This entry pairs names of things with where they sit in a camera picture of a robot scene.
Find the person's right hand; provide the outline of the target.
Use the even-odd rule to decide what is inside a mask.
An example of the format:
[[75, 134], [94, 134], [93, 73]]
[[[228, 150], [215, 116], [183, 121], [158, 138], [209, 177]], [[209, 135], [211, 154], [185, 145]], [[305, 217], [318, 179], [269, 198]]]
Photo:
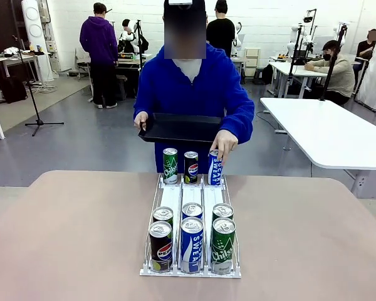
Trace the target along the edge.
[[134, 119], [134, 126], [136, 126], [136, 128], [140, 129], [140, 130], [144, 130], [146, 131], [146, 128], [147, 128], [147, 119], [148, 119], [149, 115], [147, 112], [145, 111], [141, 111], [139, 112], [136, 116], [135, 116], [135, 119]]

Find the person's left hand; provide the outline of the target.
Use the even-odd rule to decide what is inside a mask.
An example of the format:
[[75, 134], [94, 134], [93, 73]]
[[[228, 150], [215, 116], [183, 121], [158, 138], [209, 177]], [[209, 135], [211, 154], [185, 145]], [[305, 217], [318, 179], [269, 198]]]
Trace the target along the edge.
[[214, 142], [211, 145], [210, 151], [218, 151], [217, 159], [225, 165], [228, 155], [234, 150], [238, 145], [238, 138], [228, 130], [220, 130]]

